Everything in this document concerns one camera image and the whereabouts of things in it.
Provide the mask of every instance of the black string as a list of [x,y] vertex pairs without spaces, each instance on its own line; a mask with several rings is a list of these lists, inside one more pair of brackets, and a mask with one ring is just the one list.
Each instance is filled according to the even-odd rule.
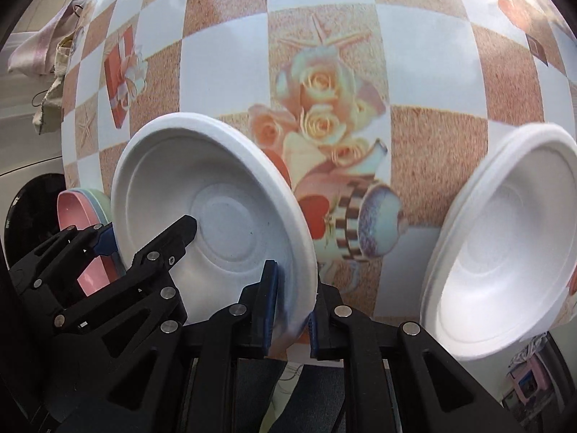
[[41,94],[44,94],[44,93],[46,93],[46,92],[48,92],[48,89],[44,89],[44,91],[40,91],[39,93],[36,93],[36,94],[34,95],[34,97],[32,98],[32,107],[40,107],[40,106],[42,105],[42,101],[40,101],[39,104],[34,104],[34,99],[36,99],[36,96],[41,95]]

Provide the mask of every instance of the pink object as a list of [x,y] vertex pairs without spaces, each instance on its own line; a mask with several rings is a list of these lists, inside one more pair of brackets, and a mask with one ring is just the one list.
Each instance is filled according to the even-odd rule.
[[[85,229],[100,223],[88,199],[79,192],[62,191],[58,195],[58,224],[60,229],[74,225]],[[78,282],[86,296],[96,293],[117,279],[114,263],[110,257],[96,257],[80,275]]]

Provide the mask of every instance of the dark pants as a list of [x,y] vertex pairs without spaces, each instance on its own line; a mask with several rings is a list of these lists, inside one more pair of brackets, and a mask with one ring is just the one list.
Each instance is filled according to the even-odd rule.
[[[258,433],[286,363],[278,360],[239,360],[236,432]],[[330,433],[344,400],[341,368],[305,365],[298,383],[270,433]],[[345,431],[344,420],[339,433]]]

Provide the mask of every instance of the table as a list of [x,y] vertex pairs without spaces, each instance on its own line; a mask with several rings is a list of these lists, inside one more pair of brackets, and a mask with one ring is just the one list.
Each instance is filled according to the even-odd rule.
[[345,303],[416,319],[455,194],[516,126],[575,138],[575,83],[550,0],[88,0],[64,85],[66,183],[110,195],[143,125],[210,115],[284,175]]

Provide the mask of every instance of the metal screw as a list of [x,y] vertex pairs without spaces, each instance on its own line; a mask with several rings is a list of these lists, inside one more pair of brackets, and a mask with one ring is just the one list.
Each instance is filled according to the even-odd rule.
[[340,318],[348,318],[352,313],[353,309],[345,306],[344,304],[335,308],[335,314]]
[[54,318],[54,326],[62,327],[63,325],[64,325],[64,316],[62,314],[59,314]]
[[165,286],[160,290],[160,296],[162,296],[164,299],[171,299],[175,294],[177,294],[177,291],[171,286]]
[[165,320],[160,325],[160,330],[162,330],[165,334],[172,334],[178,328],[178,322],[175,320]]
[[416,322],[405,322],[403,332],[407,335],[417,335],[420,332],[420,326]]
[[240,303],[233,304],[230,306],[229,312],[233,316],[241,316],[246,312],[246,306]]

